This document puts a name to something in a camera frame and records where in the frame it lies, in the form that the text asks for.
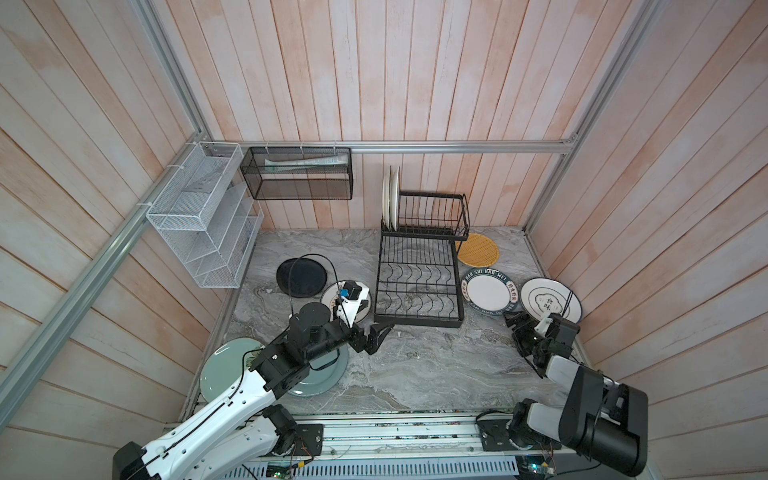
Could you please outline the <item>white plate green patterned rim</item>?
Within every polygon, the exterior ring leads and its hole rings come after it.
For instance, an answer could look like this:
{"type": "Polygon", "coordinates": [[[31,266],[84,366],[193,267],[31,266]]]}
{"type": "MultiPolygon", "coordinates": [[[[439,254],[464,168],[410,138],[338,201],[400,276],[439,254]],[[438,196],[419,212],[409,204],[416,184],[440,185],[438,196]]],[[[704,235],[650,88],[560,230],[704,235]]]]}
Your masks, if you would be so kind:
{"type": "Polygon", "coordinates": [[[494,268],[473,268],[461,279],[464,300],[486,315],[502,315],[518,304],[519,293],[513,280],[494,268]]]}

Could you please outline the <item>black wire dish rack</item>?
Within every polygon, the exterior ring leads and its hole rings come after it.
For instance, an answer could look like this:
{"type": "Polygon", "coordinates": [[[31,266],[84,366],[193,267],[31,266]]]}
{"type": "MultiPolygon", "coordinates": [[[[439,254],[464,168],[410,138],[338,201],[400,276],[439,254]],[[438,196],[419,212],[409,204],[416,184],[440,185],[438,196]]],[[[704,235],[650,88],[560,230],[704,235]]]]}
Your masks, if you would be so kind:
{"type": "Polygon", "coordinates": [[[381,223],[374,321],[457,329],[465,318],[456,241],[470,233],[456,193],[400,191],[398,229],[381,223]]]}

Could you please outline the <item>cream floral plate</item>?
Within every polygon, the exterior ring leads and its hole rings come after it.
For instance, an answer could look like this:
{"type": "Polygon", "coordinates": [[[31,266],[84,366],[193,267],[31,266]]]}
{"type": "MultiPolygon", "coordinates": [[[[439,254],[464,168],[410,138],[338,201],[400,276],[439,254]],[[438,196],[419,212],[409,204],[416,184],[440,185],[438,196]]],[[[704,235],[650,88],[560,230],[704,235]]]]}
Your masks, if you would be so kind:
{"type": "Polygon", "coordinates": [[[383,229],[389,231],[392,228],[391,221],[391,168],[383,173],[382,179],[382,222],[383,229]]]}

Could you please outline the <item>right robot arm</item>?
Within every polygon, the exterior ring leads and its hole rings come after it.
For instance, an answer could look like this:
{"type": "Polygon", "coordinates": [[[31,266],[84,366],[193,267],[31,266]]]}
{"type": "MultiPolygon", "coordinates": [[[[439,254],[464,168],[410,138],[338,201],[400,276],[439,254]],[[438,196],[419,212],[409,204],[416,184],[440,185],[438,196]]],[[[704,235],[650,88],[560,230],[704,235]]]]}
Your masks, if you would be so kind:
{"type": "Polygon", "coordinates": [[[648,397],[571,358],[580,326],[551,313],[504,315],[514,345],[541,377],[567,390],[562,407],[519,402],[507,424],[519,449],[556,443],[623,475],[637,476],[648,459],[648,397]]]}

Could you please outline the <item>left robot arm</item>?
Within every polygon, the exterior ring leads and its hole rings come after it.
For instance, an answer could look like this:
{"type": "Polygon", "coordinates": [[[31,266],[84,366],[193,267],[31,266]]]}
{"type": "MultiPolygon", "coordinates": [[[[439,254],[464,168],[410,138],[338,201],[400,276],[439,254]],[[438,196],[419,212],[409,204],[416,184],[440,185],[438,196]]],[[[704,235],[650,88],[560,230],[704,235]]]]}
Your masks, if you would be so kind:
{"type": "Polygon", "coordinates": [[[215,479],[251,457],[287,452],[298,441],[297,425],[278,401],[308,376],[311,361],[344,345],[373,355],[392,329],[364,329],[355,317],[336,319],[322,303],[304,305],[215,400],[148,444],[120,448],[113,478],[215,479]]]}

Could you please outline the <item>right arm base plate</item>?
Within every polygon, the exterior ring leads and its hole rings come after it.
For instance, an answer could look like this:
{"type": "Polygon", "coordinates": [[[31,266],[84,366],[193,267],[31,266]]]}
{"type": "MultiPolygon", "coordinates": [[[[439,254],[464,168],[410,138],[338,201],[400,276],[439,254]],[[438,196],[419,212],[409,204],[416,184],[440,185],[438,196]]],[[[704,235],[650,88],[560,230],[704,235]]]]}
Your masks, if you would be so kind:
{"type": "Polygon", "coordinates": [[[485,452],[502,451],[532,451],[532,450],[561,450],[562,444],[535,434],[533,437],[526,437],[523,434],[511,433],[508,424],[510,419],[488,419],[482,418],[476,421],[476,426],[480,436],[482,450],[485,452]]]}

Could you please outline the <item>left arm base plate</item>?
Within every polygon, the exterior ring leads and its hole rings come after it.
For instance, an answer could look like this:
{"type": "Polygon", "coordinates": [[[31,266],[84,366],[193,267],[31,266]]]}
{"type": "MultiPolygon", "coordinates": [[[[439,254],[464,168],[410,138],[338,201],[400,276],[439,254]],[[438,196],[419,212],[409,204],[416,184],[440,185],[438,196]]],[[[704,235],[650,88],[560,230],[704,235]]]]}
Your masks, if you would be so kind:
{"type": "Polygon", "coordinates": [[[322,452],[324,425],[298,424],[278,431],[277,442],[270,452],[273,456],[316,457],[322,452]]]}

